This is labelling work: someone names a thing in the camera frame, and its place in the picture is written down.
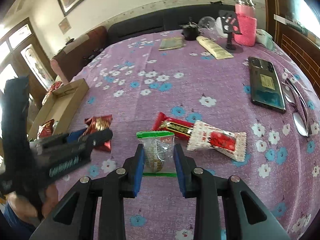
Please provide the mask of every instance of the candy wrapper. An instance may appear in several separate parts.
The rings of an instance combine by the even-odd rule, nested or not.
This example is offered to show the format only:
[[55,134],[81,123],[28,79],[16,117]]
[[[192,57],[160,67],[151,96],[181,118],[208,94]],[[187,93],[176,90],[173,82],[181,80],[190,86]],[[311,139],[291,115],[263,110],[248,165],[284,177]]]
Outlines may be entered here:
[[246,145],[245,132],[228,132],[198,120],[193,125],[187,151],[214,148],[237,162],[244,162]]
[[174,133],[167,131],[137,132],[143,144],[144,173],[176,173],[173,160]]
[[192,133],[193,123],[182,121],[179,119],[167,117],[164,113],[159,113],[154,123],[153,131],[169,131],[182,140],[189,140]]
[[[102,131],[110,127],[110,124],[112,122],[112,115],[104,115],[99,117],[91,117],[84,119],[84,123],[88,125],[89,127],[87,130],[83,133],[82,136],[85,136],[87,134],[92,134],[97,131]],[[104,142],[102,146],[97,146],[95,149],[105,152],[111,152],[111,140]]]
[[37,139],[51,136],[53,133],[53,123],[54,119],[51,119],[44,125],[39,125]]

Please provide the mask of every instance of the purple floral tablecloth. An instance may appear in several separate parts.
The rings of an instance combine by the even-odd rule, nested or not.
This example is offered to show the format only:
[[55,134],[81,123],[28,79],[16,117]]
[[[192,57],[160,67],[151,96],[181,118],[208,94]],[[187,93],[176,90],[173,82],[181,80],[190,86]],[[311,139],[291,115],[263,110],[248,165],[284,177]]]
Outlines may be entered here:
[[[112,114],[114,136],[111,153],[94,150],[89,165],[57,182],[60,198],[82,176],[96,179],[121,167],[135,153],[136,132],[150,130],[157,114],[164,112],[188,122],[203,120],[224,130],[245,131],[243,163],[215,150],[187,152],[187,142],[176,142],[199,167],[223,178],[240,176],[297,239],[320,208],[320,101],[309,80],[277,46],[274,51],[259,44],[243,46],[242,53],[224,60],[216,60],[197,41],[158,50],[161,39],[178,35],[180,31],[170,31],[120,41],[74,77],[84,78],[90,89],[69,130],[85,128],[87,117]],[[279,79],[289,77],[296,84],[308,104],[310,138],[297,132],[289,104],[281,114],[251,103],[249,56],[271,61]],[[124,200],[127,239],[193,239],[195,204],[195,199],[182,197],[176,178],[143,177],[138,197]],[[224,229],[221,234],[225,239]]]

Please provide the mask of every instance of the silver bolt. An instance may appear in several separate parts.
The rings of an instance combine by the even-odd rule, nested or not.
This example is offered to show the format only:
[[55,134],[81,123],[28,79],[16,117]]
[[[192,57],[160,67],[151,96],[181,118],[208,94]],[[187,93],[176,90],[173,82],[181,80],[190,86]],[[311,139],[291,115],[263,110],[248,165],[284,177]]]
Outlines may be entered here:
[[117,174],[121,175],[121,174],[125,174],[125,169],[124,168],[119,168],[116,171]]
[[235,183],[240,181],[240,178],[237,175],[232,175],[230,179],[232,182],[235,182]]
[[87,183],[89,181],[89,177],[87,176],[83,176],[81,179],[80,179],[80,182],[81,183]]
[[201,169],[201,168],[195,168],[195,169],[193,170],[193,172],[194,172],[195,174],[202,174],[202,173],[203,173],[203,169]]

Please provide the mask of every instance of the open cardboard tray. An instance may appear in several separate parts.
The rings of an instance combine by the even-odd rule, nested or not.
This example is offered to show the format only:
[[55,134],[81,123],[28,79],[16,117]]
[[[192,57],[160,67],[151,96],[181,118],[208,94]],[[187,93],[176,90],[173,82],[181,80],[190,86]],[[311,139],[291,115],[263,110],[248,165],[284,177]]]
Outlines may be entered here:
[[28,140],[36,139],[39,126],[51,119],[59,121],[53,135],[67,132],[71,120],[88,90],[89,87],[84,79],[73,81],[54,90],[34,120],[28,133]]

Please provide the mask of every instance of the yellow label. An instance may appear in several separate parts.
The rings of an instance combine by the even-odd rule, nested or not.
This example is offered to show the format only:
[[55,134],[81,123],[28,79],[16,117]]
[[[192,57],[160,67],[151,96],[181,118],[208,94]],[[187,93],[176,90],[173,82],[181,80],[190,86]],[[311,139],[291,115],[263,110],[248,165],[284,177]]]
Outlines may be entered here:
[[260,74],[260,78],[261,78],[261,85],[262,85],[263,87],[276,90],[276,89],[275,89],[275,85],[273,84],[273,79],[272,79],[272,77],[269,77],[269,76]]

